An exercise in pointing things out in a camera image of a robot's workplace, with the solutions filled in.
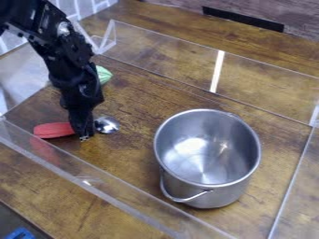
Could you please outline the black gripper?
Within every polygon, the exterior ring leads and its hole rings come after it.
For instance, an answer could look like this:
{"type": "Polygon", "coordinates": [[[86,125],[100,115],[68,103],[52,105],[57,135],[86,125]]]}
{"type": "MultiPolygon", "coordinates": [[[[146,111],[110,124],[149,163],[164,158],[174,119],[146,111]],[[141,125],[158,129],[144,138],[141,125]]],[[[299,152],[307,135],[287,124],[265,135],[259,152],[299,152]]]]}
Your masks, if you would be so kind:
{"type": "Polygon", "coordinates": [[[52,85],[61,91],[70,127],[80,141],[86,141],[94,134],[92,110],[102,102],[96,64],[77,68],[62,61],[48,61],[46,68],[52,85]]]}

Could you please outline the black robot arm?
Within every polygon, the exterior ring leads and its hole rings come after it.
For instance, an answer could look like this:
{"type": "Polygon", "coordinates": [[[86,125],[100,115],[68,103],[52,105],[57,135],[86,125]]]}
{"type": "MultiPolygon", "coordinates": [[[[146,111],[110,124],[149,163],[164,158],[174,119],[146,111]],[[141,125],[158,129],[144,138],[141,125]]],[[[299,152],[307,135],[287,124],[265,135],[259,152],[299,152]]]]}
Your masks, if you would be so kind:
{"type": "Polygon", "coordinates": [[[86,140],[94,134],[92,111],[102,102],[92,45],[48,0],[0,0],[0,35],[4,32],[22,37],[42,58],[72,130],[86,140]]]}

